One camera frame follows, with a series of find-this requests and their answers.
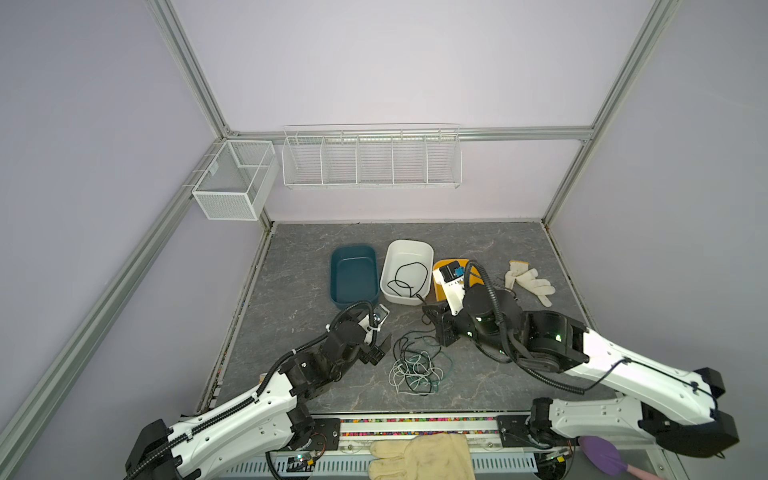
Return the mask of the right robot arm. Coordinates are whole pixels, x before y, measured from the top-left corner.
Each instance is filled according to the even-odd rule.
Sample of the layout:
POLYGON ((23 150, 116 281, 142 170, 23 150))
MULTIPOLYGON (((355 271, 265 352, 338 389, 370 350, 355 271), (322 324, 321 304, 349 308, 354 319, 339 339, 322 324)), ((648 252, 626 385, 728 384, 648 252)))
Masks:
POLYGON ((711 368, 665 366, 552 310, 524 310, 509 291, 471 286, 458 303, 422 308, 440 345, 461 338, 498 363, 572 394, 539 397, 521 420, 500 422, 503 443, 562 446, 585 436, 652 440, 672 453, 710 458, 736 445, 734 418, 718 400, 725 392, 711 368))

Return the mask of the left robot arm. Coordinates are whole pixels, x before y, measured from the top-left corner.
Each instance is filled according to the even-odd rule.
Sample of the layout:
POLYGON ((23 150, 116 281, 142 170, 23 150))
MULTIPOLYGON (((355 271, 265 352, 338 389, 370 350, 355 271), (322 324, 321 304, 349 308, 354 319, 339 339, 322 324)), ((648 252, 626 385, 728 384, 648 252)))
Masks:
POLYGON ((125 464, 128 479, 214 479, 270 451, 305 447, 315 429, 307 401, 356 362, 377 364, 391 340, 377 339, 385 315, 346 313, 324 334, 281 356, 254 388, 197 416, 145 426, 125 464))

